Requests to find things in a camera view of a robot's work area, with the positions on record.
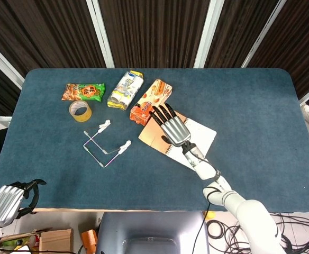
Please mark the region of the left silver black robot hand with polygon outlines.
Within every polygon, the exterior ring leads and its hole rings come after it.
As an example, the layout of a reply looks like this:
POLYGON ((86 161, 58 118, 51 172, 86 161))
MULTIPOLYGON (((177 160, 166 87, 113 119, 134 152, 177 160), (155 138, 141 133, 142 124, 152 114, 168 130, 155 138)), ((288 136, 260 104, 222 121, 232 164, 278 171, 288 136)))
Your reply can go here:
POLYGON ((34 179, 28 183, 14 182, 2 186, 0 188, 0 228, 32 213, 39 200, 39 186, 46 184, 42 179, 34 179), (31 203, 21 208, 23 200, 29 198, 30 191, 33 191, 31 203))

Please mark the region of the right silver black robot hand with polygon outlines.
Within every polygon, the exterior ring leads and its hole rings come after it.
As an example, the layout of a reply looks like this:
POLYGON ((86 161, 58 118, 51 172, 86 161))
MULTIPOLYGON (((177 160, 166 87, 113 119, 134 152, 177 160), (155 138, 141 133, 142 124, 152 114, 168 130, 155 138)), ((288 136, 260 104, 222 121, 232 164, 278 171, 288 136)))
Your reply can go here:
POLYGON ((181 147, 191 139, 190 131, 168 103, 164 103, 164 106, 152 106, 150 115, 173 146, 181 147))

